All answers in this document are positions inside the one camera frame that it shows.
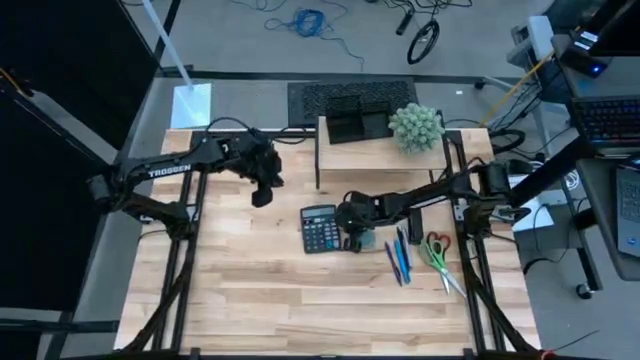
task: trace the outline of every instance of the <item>blue cable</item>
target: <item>blue cable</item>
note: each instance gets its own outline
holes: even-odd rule
[[[258,10],[262,12],[273,12],[280,9],[288,0],[283,0],[280,4],[278,4],[278,6],[272,9],[267,9],[268,7],[267,0],[263,0],[264,3],[262,4],[260,3],[259,0],[256,0],[255,7],[238,0],[229,0],[229,1],[236,4],[247,6],[252,10]],[[313,10],[313,9],[298,9],[293,14],[292,21],[284,22],[278,18],[271,18],[271,19],[267,19],[267,21],[264,22],[264,28],[267,30],[277,30],[279,28],[284,27],[288,31],[293,31],[305,38],[317,37],[317,38],[320,38],[321,40],[335,41],[339,43],[340,46],[342,46],[342,48],[347,53],[347,55],[358,60],[358,62],[360,63],[360,72],[363,72],[365,59],[362,56],[358,56],[352,53],[351,50],[349,50],[349,47],[347,46],[347,43],[343,38],[325,36],[326,32],[334,31],[331,24],[341,19],[342,17],[346,16],[347,14],[349,14],[349,9],[346,6],[333,1],[329,1],[329,0],[320,0],[320,1],[325,4],[340,7],[343,10],[342,14],[336,16],[335,18],[329,21],[327,20],[327,17],[322,11]]]

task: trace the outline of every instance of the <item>red scissors handle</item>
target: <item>red scissors handle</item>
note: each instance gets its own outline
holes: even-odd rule
[[[431,231],[427,234],[427,244],[431,246],[431,241],[438,240],[444,244],[444,251],[449,250],[451,246],[451,238],[448,235],[439,235],[435,231]]]

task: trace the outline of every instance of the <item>black pen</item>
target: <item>black pen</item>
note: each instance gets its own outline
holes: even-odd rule
[[[393,274],[396,276],[396,280],[398,281],[398,285],[402,286],[402,278],[400,277],[400,270],[398,270],[398,266],[396,266],[396,262],[393,260],[393,254],[391,253],[391,247],[389,243],[385,241],[384,249],[387,250],[387,256],[389,256],[389,261],[391,262],[391,269],[393,270]]]

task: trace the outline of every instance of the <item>monitor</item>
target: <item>monitor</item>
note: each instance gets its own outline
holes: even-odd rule
[[[592,56],[640,56],[640,0],[608,0],[585,26]]]

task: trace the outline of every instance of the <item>wooden table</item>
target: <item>wooden table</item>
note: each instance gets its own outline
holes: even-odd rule
[[[467,159],[492,158],[486,131],[462,130],[462,135]],[[167,132],[164,152],[186,150],[190,136],[189,131]],[[376,229],[378,249],[368,253],[305,255],[302,249],[300,208],[338,204],[355,189],[371,195],[407,191],[428,181],[425,171],[328,173],[318,191],[314,140],[276,147],[285,186],[274,190],[265,208],[251,206],[254,185],[229,172],[209,176],[182,352],[200,347],[203,354],[460,355],[462,348],[472,348],[464,299],[453,290],[447,296],[438,273],[417,254],[412,283],[398,287],[380,250],[393,227]],[[182,176],[156,180],[152,197],[176,200],[181,182]],[[423,209],[423,219],[425,231],[454,239],[447,260],[464,284],[450,205]],[[513,236],[507,225],[493,230]],[[486,248],[499,305],[539,346],[515,244],[491,238]],[[168,251],[164,234],[140,241],[116,348],[126,345],[156,308]],[[484,325],[489,339],[488,321]],[[170,320],[167,334],[171,327]]]

